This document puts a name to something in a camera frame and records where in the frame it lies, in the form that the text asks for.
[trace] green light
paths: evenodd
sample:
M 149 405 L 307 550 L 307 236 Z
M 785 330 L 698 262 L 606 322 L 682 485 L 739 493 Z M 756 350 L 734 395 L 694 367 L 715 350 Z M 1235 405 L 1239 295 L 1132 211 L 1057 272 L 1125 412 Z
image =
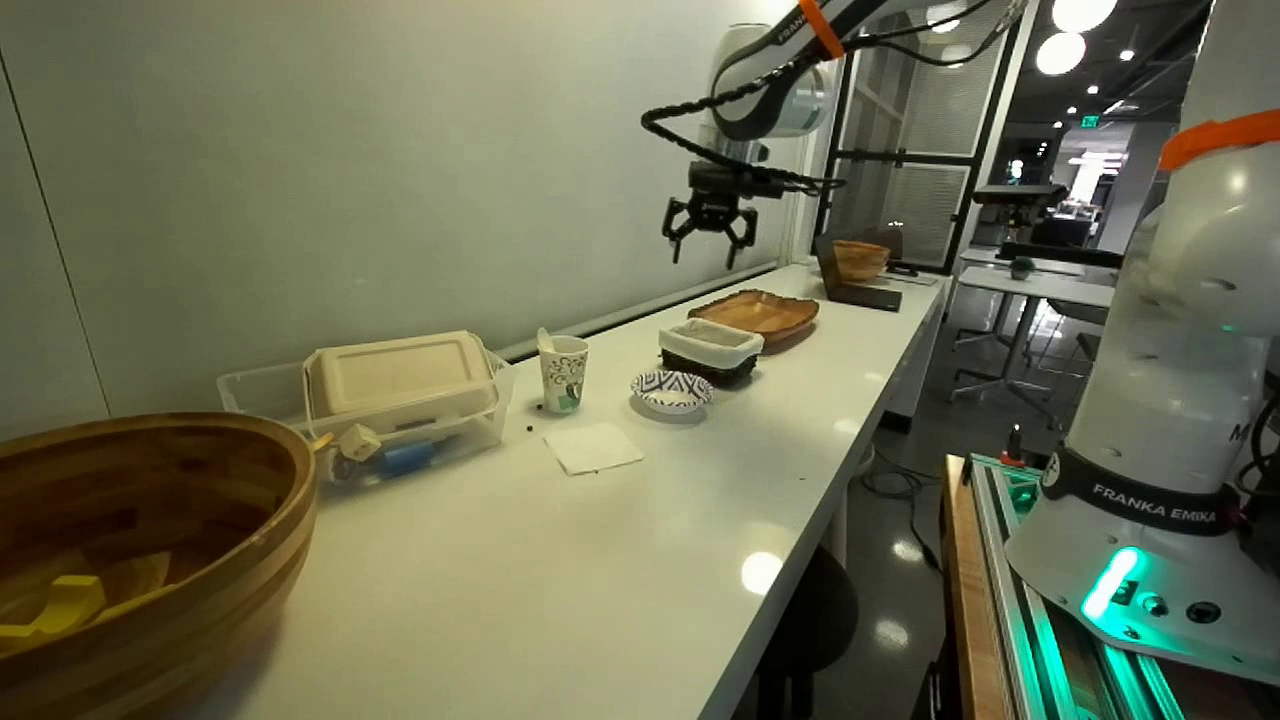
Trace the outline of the green light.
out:
M 1082 596 L 1082 617 L 1088 621 L 1101 621 L 1107 613 L 1111 596 L 1121 590 L 1121 582 L 1128 580 L 1132 568 L 1137 568 L 1137 546 L 1121 546 L 1111 556 L 1111 563 L 1105 568 L 1105 574 Z

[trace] white table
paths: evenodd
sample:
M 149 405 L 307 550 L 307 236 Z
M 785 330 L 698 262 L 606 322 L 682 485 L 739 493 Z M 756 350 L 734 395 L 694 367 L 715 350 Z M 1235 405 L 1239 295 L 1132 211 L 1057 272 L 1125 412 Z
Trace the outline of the white table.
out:
M 962 284 L 962 272 L 968 272 L 968 266 L 985 266 L 985 272 L 973 272 L 973 284 L 974 284 L 974 289 L 998 284 L 998 266 L 1003 266 L 1003 274 L 1009 274 L 1009 258 L 998 258 L 998 248 L 962 248 L 962 251 L 959 251 L 959 284 Z M 1036 272 L 1082 274 L 1082 262 L 1036 258 Z M 991 336 L 991 340 L 1003 344 L 998 328 L 1003 328 L 1003 316 L 1009 316 L 1009 299 L 1013 299 L 1013 292 L 998 292 L 998 307 L 997 307 L 991 328 L 959 330 L 959 340 L 968 340 L 968 336 Z
M 822 299 L 816 330 L 705 422 L 629 405 L 693 302 L 593 336 L 570 419 L 534 416 L 534 363 L 515 363 L 503 446 L 323 498 L 284 626 L 196 714 L 732 714 L 939 295 L 897 284 L 898 313 Z M 816 295 L 820 279 L 780 266 L 748 289 Z M 544 435 L 588 422 L 644 459 L 562 475 Z M 767 559 L 785 570 L 750 590 Z
M 959 367 L 959 376 L 974 376 L 973 382 L 950 382 L 950 395 L 962 395 L 962 391 L 985 391 L 991 382 L 1009 382 L 1013 391 L 1044 391 L 1039 382 L 1029 382 L 1029 381 L 1013 381 L 1013 363 L 1015 355 L 1023 350 L 1029 344 L 1029 330 L 1030 330 L 1030 318 L 1039 313 L 1039 299 L 1063 299 L 1063 302 L 1088 302 L 1088 307 L 1111 307 L 1111 295 L 1115 295 L 1115 279 L 1111 272 L 1082 272 L 1081 262 L 1072 272 L 1059 272 L 1059 266 L 1036 266 L 1029 274 L 1013 274 L 1009 266 L 998 262 L 973 262 L 959 272 L 955 279 L 959 289 L 986 289 L 986 292 L 1003 292 L 1009 295 L 1023 295 L 1023 307 L 1015 316 L 1015 330 L 1013 330 L 1013 344 L 1003 350 L 1003 363 L 997 376 L 985 376 L 985 370 L 968 370 Z

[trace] clear plastic box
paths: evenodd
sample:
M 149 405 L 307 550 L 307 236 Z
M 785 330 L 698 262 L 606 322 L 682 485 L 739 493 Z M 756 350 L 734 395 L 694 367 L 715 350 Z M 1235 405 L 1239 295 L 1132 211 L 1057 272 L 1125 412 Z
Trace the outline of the clear plastic box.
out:
M 340 471 L 337 441 L 347 428 L 366 428 L 383 446 L 392 444 L 437 444 L 437 459 L 457 459 L 503 441 L 508 400 L 510 400 L 510 370 L 508 361 L 488 350 L 493 400 L 479 412 L 432 416 L 432 412 L 361 412 L 361 416 L 319 416 L 315 406 L 315 370 L 299 363 L 269 363 L 248 370 L 216 376 L 216 395 L 224 412 L 269 416 L 299 430 L 313 451 L 319 479 L 356 479 L 366 471 Z

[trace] ceiling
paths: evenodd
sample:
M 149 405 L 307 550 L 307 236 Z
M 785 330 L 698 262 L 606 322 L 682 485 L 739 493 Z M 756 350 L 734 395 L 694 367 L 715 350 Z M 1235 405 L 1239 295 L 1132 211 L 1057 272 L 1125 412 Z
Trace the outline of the ceiling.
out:
M 1039 76 L 1036 48 L 1050 36 L 1050 0 L 1039 0 L 1039 14 L 1029 42 L 1029 63 L 1015 79 L 1009 106 L 1013 135 L 1048 135 L 1057 118 L 1105 111 L 1105 118 L 1174 118 L 1195 63 L 1213 0 L 1121 0 L 1115 13 L 1082 31 L 1088 50 L 1068 76 Z

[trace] plastic container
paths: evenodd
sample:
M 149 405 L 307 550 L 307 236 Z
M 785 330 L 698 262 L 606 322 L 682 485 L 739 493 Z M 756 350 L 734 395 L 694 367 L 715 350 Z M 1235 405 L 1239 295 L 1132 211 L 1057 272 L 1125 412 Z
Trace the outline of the plastic container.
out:
M 437 330 L 380 344 L 340 344 L 307 355 L 323 416 L 462 416 L 479 412 L 488 391 L 483 344 L 471 330 Z
M 762 336 L 712 318 L 693 318 L 660 330 L 664 367 L 694 370 L 715 387 L 750 381 Z
M 269 416 L 299 430 L 315 451 L 319 479 L 392 479 L 409 465 L 441 465 L 503 441 L 510 376 L 508 363 L 483 350 L 483 395 L 462 406 L 419 400 L 404 406 L 366 406 L 337 416 L 323 405 L 315 355 L 299 363 L 269 363 L 216 381 L 226 412 Z

